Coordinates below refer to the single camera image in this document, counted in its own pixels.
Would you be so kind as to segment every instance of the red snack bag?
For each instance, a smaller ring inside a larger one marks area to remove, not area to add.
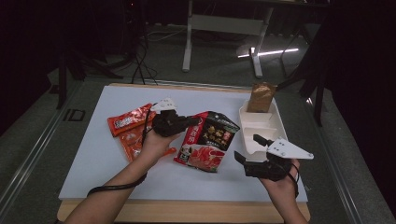
[[[119,139],[128,161],[133,161],[142,150],[142,136],[144,129],[145,129],[145,124],[141,124],[137,127],[132,128],[131,130],[120,133]],[[147,129],[148,130],[151,129],[151,121],[148,122]],[[165,156],[174,153],[176,151],[177,150],[174,147],[171,147],[168,150],[166,150],[163,155]]]
[[[226,116],[213,111],[193,117],[200,118],[200,122],[188,128],[174,161],[215,173],[240,128]]]
[[[108,118],[108,127],[110,128],[113,137],[116,137],[125,131],[131,130],[140,124],[144,124],[146,121],[146,115],[149,112],[151,106],[152,104],[146,104],[125,114]],[[155,111],[151,111],[148,120],[152,120],[155,115]]]

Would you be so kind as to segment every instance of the wrist strap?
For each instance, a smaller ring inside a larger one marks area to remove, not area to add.
[[[95,193],[95,192],[99,192],[99,191],[107,191],[107,190],[120,190],[120,189],[131,189],[134,188],[136,186],[138,186],[139,184],[143,183],[143,181],[146,179],[146,176],[148,174],[145,173],[144,175],[140,176],[140,178],[138,180],[136,180],[134,183],[131,184],[126,184],[126,185],[115,185],[115,186],[101,186],[101,187],[96,187],[90,190],[90,192],[88,192],[87,197],[90,196],[91,194]]]
[[[295,179],[290,173],[288,173],[288,177],[290,177],[290,179],[293,181],[294,191],[295,191],[295,195],[297,198],[297,196],[299,194],[297,182],[300,179],[300,172],[296,165],[294,165],[293,163],[291,165],[294,166],[294,168],[296,168],[296,170],[297,170],[297,179]]]

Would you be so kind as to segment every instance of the table leg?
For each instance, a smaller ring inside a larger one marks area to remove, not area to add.
[[[260,64],[259,52],[260,48],[262,47],[262,41],[264,40],[265,33],[267,32],[268,24],[270,22],[273,10],[274,9],[272,7],[267,8],[264,20],[262,21],[262,29],[260,31],[256,48],[254,50],[250,50],[250,57],[253,61],[254,74],[256,78],[262,78],[262,65]]]
[[[183,60],[183,72],[190,71],[190,61],[191,61],[191,20],[192,20],[192,0],[189,1],[189,17],[187,18],[187,43],[186,49],[184,50],[184,60]]]

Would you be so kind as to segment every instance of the person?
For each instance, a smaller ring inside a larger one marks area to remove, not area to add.
[[[295,159],[292,159],[291,162],[294,166],[291,166],[290,174],[295,177],[297,176],[297,169],[300,167],[300,163]],[[264,178],[259,178],[259,180],[267,189],[274,207],[283,217],[285,223],[308,223],[297,206],[294,183],[290,178],[286,177],[276,182]]]
[[[154,166],[158,159],[163,156],[170,143],[177,139],[179,134],[162,137],[155,132],[148,132],[145,144],[136,159],[130,162],[104,186],[118,186],[133,183],[141,179],[149,169]],[[297,160],[293,161],[298,168]],[[291,170],[293,176],[297,171]],[[279,214],[289,223],[306,223],[303,215],[297,207],[294,195],[294,186],[289,178],[272,182],[268,179],[260,179],[270,194],[270,198]],[[123,190],[106,190],[95,192],[87,196],[64,221],[65,224],[89,224],[89,223],[113,223],[121,208],[128,200],[134,188]]]

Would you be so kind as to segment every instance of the white tabletop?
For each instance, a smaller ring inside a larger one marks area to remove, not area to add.
[[[157,103],[171,97],[180,116],[204,111],[224,114],[239,124],[238,110],[250,97],[249,93],[221,91],[190,91],[160,88],[104,87],[82,139],[78,153],[64,182],[59,198],[85,198],[88,191],[101,186],[124,168],[128,161],[117,137],[108,129],[106,119],[121,115],[147,103]],[[245,176],[244,168],[233,158],[233,152],[243,150],[239,131],[217,173],[207,173],[173,161],[168,155],[149,170],[146,180],[131,194],[130,199],[188,200],[220,202],[270,202],[268,193],[257,178]],[[181,146],[184,134],[171,147]],[[298,202],[307,202],[300,179]]]

